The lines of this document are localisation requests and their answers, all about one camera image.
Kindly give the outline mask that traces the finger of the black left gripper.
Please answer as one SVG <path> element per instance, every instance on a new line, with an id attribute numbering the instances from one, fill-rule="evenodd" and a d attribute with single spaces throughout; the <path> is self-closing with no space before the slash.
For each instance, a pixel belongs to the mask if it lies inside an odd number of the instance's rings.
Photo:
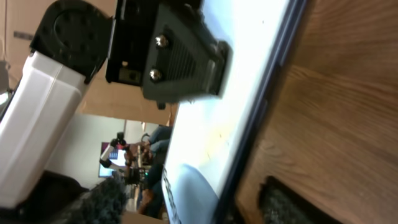
<path id="1" fill-rule="evenodd" d="M 217 95 L 228 50 L 228 43 L 214 38 L 200 12 L 187 4 L 160 4 L 143 74 L 144 98 L 177 103 Z"/>

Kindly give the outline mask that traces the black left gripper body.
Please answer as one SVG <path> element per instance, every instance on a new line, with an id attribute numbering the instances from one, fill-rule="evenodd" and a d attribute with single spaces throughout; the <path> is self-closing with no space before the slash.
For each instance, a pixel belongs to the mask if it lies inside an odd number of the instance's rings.
<path id="1" fill-rule="evenodd" d="M 142 86 L 155 20 L 162 3 L 171 6 L 187 4 L 195 11 L 201 4 L 197 0 L 118 1 L 109 40 L 106 67 L 106 80 L 108 82 Z"/>

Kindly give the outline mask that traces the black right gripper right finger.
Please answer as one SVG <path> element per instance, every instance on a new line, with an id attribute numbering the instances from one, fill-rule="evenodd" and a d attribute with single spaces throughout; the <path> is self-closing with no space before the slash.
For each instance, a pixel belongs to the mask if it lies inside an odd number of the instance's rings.
<path id="1" fill-rule="evenodd" d="M 265 224 L 341 224 L 274 176 L 261 185 L 257 206 Z"/>

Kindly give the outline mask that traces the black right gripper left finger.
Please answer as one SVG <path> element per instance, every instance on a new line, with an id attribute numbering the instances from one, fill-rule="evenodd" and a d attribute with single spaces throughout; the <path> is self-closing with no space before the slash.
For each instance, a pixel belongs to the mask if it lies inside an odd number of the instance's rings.
<path id="1" fill-rule="evenodd" d="M 120 224 L 127 202 L 121 177 L 100 182 L 78 200 L 54 216 L 50 224 Z"/>

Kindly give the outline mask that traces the blue Samsung Galaxy smartphone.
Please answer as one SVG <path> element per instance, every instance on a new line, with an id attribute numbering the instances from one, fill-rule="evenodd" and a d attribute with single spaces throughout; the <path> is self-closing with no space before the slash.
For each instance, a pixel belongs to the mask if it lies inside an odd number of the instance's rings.
<path id="1" fill-rule="evenodd" d="M 205 1 L 230 50 L 220 95 L 180 103 L 162 176 L 170 223 L 223 223 L 310 1 Z"/>

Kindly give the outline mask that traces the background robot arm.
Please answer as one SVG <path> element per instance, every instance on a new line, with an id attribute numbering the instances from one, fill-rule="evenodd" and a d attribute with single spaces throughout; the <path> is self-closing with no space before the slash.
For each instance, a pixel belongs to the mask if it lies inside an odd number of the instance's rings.
<path id="1" fill-rule="evenodd" d="M 123 142 L 110 146 L 104 142 L 100 147 L 100 152 L 97 152 L 92 145 L 81 146 L 62 138 L 47 170 L 72 177 L 89 187 L 100 177 L 123 172 L 128 144 Z M 192 166 L 180 165 L 176 171 L 165 170 L 162 166 L 164 157 L 165 152 L 160 152 L 154 161 L 157 166 L 154 178 L 159 198 L 169 206 L 171 215 L 177 223 L 211 222 L 220 202 L 209 182 Z M 338 224 L 336 219 L 272 176 L 261 185 L 258 207 L 264 223 Z"/>

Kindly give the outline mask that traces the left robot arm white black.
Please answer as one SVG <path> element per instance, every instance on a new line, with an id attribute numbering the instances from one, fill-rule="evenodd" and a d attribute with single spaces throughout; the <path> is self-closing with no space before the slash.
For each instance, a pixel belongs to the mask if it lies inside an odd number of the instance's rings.
<path id="1" fill-rule="evenodd" d="M 159 106 L 217 95 L 228 43 L 180 1 L 118 1 L 113 16 L 86 1 L 55 1 L 30 43 L 1 112 L 1 207 L 23 202 L 95 75 L 138 86 Z"/>

